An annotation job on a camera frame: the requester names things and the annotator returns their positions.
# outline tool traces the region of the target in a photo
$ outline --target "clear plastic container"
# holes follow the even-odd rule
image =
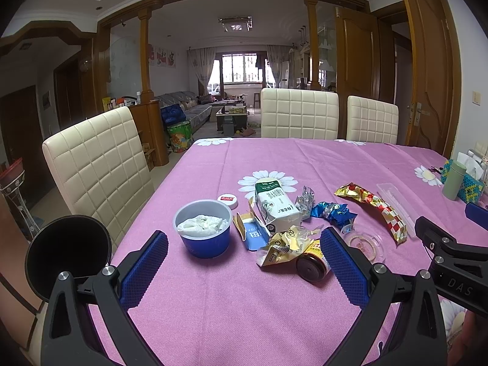
[[[392,183],[377,184],[377,187],[380,198],[395,209],[407,226],[408,236],[410,238],[416,238],[415,222],[420,217],[420,214],[415,211],[415,208]]]
[[[362,251],[372,264],[382,263],[385,260],[381,237],[360,224],[345,225],[341,230],[341,237],[347,246]]]

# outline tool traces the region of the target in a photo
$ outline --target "pink cloth on floor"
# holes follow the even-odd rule
[[[488,246],[486,231],[465,217],[465,203],[446,199],[441,187],[430,186],[414,172],[421,165],[442,167],[445,160],[427,149],[327,140],[249,138],[193,145],[138,215],[114,256],[117,265],[155,230],[168,235],[168,256],[129,315],[165,366],[323,365],[359,314],[333,273],[312,285],[295,273],[293,262],[261,270],[256,253],[245,249],[233,225],[223,255],[196,259],[173,230],[175,212],[190,201],[232,193],[239,198],[237,211],[244,213],[246,192],[239,191],[243,185],[238,181],[258,171],[284,172],[284,181],[298,181],[289,186],[296,189],[289,193],[292,201],[306,185],[314,190],[316,202],[347,203],[358,214],[358,224],[382,237],[390,270],[415,275],[430,264],[421,241],[408,238],[396,247],[376,209],[334,192],[353,181],[377,194],[378,183],[391,182],[419,214],[459,242]],[[321,224],[328,223],[318,218],[303,223],[312,229]],[[392,306],[367,361],[378,356],[378,342],[386,341],[396,311]],[[122,362],[98,310],[92,313],[108,355]]]

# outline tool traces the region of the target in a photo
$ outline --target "blue plastic cup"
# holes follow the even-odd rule
[[[220,217],[227,220],[223,230],[207,237],[192,237],[178,233],[176,227],[189,218],[198,215]],[[211,259],[224,253],[230,242],[230,222],[232,212],[229,207],[216,199],[201,199],[186,204],[176,212],[173,218],[173,228],[180,235],[181,240],[190,254],[200,259]]]

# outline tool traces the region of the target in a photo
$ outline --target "bottle with yellow label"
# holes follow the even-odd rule
[[[297,272],[308,282],[319,282],[330,271],[330,265],[320,250],[320,240],[316,239],[297,257]]]

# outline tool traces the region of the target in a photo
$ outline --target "quilted chair back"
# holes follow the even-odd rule
[[[129,109],[114,109],[66,128],[45,140],[42,152],[71,213],[102,222],[115,252],[154,193]]]
[[[396,144],[398,107],[365,97],[347,98],[346,140]]]
[[[339,99],[333,92],[264,88],[261,137],[337,139]]]

